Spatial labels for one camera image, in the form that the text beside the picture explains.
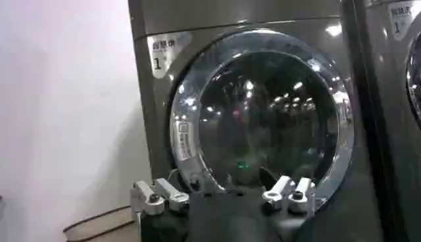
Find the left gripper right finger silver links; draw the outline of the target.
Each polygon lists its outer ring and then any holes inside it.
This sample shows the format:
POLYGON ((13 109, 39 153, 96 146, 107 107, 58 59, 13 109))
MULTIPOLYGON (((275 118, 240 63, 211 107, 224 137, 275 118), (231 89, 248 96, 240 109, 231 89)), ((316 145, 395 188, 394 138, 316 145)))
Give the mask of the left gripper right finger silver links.
POLYGON ((259 178, 264 187, 261 193, 260 210, 273 214, 287 210, 292 214, 307 214, 312 206, 315 183, 308 177, 298 181, 287 174, 277 178, 266 168, 259 168, 259 178))

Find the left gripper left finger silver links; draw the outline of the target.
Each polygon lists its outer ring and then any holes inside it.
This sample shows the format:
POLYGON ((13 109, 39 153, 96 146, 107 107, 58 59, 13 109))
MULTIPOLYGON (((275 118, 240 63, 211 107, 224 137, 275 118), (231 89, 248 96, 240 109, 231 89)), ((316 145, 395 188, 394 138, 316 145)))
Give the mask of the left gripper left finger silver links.
POLYGON ((157 178, 152 183, 135 181, 130 190, 130 208, 133 216, 158 216, 166 209, 181 212, 187 209, 189 204, 189 195, 164 178, 157 178))

